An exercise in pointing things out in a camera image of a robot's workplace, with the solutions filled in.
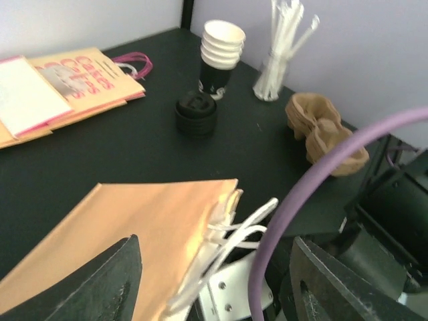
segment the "metal bracket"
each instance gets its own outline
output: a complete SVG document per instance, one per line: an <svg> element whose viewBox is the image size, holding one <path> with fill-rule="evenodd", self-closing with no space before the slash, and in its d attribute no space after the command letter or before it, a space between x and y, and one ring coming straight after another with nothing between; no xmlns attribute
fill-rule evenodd
<svg viewBox="0 0 428 321"><path fill-rule="evenodd" d="M255 251L243 259L219 270L199 293L199 303L205 321L236 321L251 316L247 285ZM272 292L263 282L261 306L266 309L274 300Z"/></svg>

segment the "black table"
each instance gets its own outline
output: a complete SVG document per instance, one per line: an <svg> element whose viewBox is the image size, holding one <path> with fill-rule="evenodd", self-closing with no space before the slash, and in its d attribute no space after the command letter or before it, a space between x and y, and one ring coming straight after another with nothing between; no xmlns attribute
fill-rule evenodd
<svg viewBox="0 0 428 321"><path fill-rule="evenodd" d="M108 50L146 53L154 64L147 97L53 135L0 150L0 279L51 231L96 183L161 183L238 178L242 221L270 197L282 199L310 167L304 142L286 128L285 89L274 103L252 92L257 72L240 63L219 106L215 134L193 140L175 128L175 102L197 89L200 39L183 29ZM376 145L368 148L373 154ZM328 179L287 235L337 231L344 204L367 167Z"/></svg>

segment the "black lid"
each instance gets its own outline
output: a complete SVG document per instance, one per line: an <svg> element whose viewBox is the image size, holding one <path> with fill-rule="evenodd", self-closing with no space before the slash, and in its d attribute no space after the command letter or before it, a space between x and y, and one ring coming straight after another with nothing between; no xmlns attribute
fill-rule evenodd
<svg viewBox="0 0 428 321"><path fill-rule="evenodd" d="M204 92L188 92L176 104L177 128L190 136L207 136L217 123L217 104Z"/></svg>

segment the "wall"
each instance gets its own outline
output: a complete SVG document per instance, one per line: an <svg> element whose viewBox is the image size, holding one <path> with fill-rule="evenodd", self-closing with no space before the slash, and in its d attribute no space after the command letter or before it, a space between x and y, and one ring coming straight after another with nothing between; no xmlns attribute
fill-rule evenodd
<svg viewBox="0 0 428 321"><path fill-rule="evenodd" d="M398 110L428 104L426 0L301 0L318 31L290 66L286 86L330 97L343 119L364 126ZM242 60L258 68L270 45L270 0L196 0L192 31L224 19L247 33ZM394 132L428 146L428 124Z"/></svg>
<svg viewBox="0 0 428 321"><path fill-rule="evenodd" d="M14 0L0 9L0 59L95 46L178 27L182 0Z"/></svg>

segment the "paper cup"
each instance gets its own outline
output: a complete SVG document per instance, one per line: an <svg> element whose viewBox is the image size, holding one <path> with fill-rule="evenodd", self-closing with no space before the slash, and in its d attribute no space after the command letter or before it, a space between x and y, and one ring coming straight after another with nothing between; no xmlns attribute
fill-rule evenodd
<svg viewBox="0 0 428 321"><path fill-rule="evenodd" d="M242 51L230 52L214 50L201 45L201 53L204 53L206 56L212 56L216 59L237 59L241 57Z"/></svg>
<svg viewBox="0 0 428 321"><path fill-rule="evenodd" d="M214 47L224 51L239 51L243 49L244 43L234 44L234 43L225 43L218 41L215 38L210 37L205 32L202 34L202 42L210 47Z"/></svg>
<svg viewBox="0 0 428 321"><path fill-rule="evenodd" d="M245 32L237 25L223 20L210 20L204 25L204 32L216 42L241 45L245 41Z"/></svg>
<svg viewBox="0 0 428 321"><path fill-rule="evenodd" d="M201 72L199 74L199 91L220 100L226 92L226 86L239 58L216 58L201 52Z"/></svg>

